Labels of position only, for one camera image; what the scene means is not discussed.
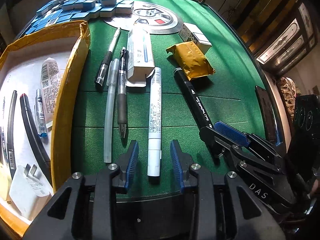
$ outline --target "red button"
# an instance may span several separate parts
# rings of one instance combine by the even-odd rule
[[[165,22],[161,19],[155,20],[155,22],[159,23],[159,24],[164,24]]]

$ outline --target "white tube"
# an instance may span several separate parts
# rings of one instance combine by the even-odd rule
[[[161,160],[161,68],[155,67],[150,86],[148,176],[160,176]]]
[[[41,94],[47,128],[52,126],[60,84],[61,77],[58,64],[55,59],[49,57],[43,62],[41,68]]]

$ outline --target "white charger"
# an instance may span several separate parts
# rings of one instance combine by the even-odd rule
[[[50,196],[49,190],[34,177],[36,169],[36,165],[33,165],[31,171],[29,164],[26,168],[19,165],[9,191],[9,196],[21,215],[28,220],[33,220],[39,214]]]

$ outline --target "white cardboard box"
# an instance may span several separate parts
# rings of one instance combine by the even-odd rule
[[[180,37],[184,42],[193,41],[203,54],[206,54],[208,49],[212,47],[210,41],[204,36],[202,31],[194,24],[183,23],[180,31]]]
[[[145,87],[146,78],[153,74],[155,68],[150,34],[141,27],[134,26],[128,34],[127,50],[127,86]]]

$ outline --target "black marker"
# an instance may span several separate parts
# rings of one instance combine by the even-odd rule
[[[51,179],[51,162],[47,155],[46,150],[43,147],[42,141],[40,140],[35,121],[33,120],[29,100],[26,94],[20,96],[21,113],[24,123],[24,127],[27,132],[28,140],[32,149],[32,152],[38,162],[38,165],[45,175],[49,183],[52,185]]]
[[[14,148],[13,148],[13,119],[14,119],[14,111],[16,108],[17,101],[17,92],[16,90],[12,93],[10,110],[9,110],[9,119],[8,119],[8,136],[7,136],[7,150],[9,157],[9,167],[11,178],[13,179],[14,173],[16,172],[16,160],[14,157]]]
[[[205,126],[212,128],[212,122],[209,118],[207,111],[205,110],[195,88],[186,77],[184,71],[181,68],[176,68],[173,71],[174,79],[176,80],[189,109],[195,119],[199,129]]]
[[[106,54],[100,64],[100,67],[97,71],[96,78],[94,79],[94,83],[96,84],[96,87],[98,90],[100,90],[103,87],[103,83],[104,83],[106,74],[108,73],[108,68],[109,68],[109,65],[111,62],[112,52],[116,46],[116,42],[117,42],[118,37],[120,35],[120,31],[121,31],[121,28],[118,28],[115,32],[115,35],[113,35],[109,49],[106,52]]]

